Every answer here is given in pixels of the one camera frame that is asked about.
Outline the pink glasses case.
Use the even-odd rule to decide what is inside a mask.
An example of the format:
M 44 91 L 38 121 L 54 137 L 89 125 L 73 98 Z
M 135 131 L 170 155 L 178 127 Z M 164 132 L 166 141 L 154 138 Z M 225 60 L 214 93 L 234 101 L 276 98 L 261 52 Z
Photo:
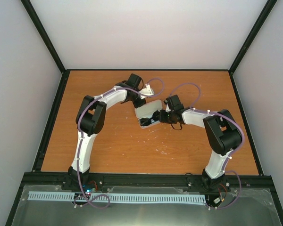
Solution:
M 149 103 L 146 103 L 145 105 L 143 105 L 142 107 L 139 107 L 137 109 L 135 109 L 135 115 L 136 115 L 136 118 L 139 120 L 140 118 L 144 118 L 144 117 L 147 117 L 147 118 L 151 118 L 153 113 L 155 111 L 160 111 L 162 110 L 163 106 L 162 106 L 162 101 L 161 100 L 154 100 L 154 101 L 151 101 Z M 152 124 L 148 127 L 151 127 L 151 126 L 154 126 L 154 125 L 157 125 L 159 124 L 160 122 L 157 122 L 155 124 Z

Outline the black thin-frame sunglasses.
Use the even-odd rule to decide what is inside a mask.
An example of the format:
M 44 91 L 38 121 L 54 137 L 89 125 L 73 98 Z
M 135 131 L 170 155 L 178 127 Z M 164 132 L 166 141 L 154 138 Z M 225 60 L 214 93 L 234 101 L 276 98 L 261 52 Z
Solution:
M 144 117 L 144 118 L 140 118 L 140 119 L 138 120 L 138 122 L 139 122 L 139 125 L 140 125 L 141 127 L 148 127 L 148 126 L 150 126 L 150 125 L 152 125 L 152 124 L 157 123 L 157 122 L 158 122 L 158 119 L 155 118 L 155 117 L 151 117 L 151 118 Z

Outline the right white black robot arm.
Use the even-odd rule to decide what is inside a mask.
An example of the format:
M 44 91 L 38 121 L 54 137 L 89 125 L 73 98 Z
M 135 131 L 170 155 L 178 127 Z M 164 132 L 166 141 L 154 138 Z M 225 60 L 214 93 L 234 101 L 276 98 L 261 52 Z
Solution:
M 245 135 L 231 113 L 223 109 L 219 112 L 184 107 L 177 95 L 165 100 L 166 109 L 155 110 L 152 120 L 174 125 L 193 125 L 204 128 L 212 153 L 202 172 L 205 189 L 216 187 L 224 177 L 225 168 L 235 153 L 245 142 Z

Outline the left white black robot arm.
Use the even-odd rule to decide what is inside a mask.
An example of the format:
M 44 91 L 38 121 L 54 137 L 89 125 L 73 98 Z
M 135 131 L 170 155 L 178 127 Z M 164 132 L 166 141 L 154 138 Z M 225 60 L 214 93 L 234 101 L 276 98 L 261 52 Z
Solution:
M 76 124 L 78 142 L 74 160 L 68 169 L 72 184 L 77 189 L 85 189 L 89 183 L 90 156 L 96 136 L 105 123 L 106 111 L 118 103 L 131 101 L 135 108 L 146 104 L 145 96 L 140 94 L 143 79 L 132 73 L 125 81 L 117 83 L 112 89 L 98 96 L 85 96 L 79 108 Z

